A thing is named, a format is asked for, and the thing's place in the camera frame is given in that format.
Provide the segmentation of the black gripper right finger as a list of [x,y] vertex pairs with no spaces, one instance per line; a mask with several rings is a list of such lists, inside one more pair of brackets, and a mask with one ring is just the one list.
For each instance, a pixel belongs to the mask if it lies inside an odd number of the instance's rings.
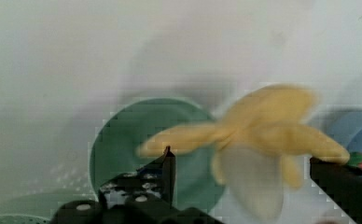
[[362,170],[310,158],[310,177],[356,224],[362,224]]

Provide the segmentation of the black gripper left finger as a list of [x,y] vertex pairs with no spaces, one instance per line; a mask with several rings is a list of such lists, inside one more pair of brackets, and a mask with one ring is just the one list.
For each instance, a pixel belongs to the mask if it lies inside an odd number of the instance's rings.
[[107,209],[123,205],[131,198],[153,195],[167,203],[173,202],[176,159],[171,147],[163,154],[132,173],[123,173],[104,182],[98,189],[99,203]]

